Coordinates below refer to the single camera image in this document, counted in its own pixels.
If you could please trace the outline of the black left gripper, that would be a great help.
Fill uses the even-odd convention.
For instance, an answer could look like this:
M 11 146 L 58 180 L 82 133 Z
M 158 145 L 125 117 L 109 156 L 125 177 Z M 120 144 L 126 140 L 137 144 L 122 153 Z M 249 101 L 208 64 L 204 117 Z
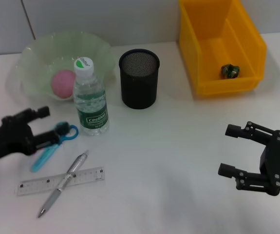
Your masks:
M 48 106 L 37 110 L 26 109 L 18 114 L 6 117 L 0 126 L 0 159 L 13 153 L 27 156 L 54 144 L 59 144 L 61 138 L 69 133 L 69 123 L 57 124 L 54 129 L 34 136 L 27 122 L 50 116 Z

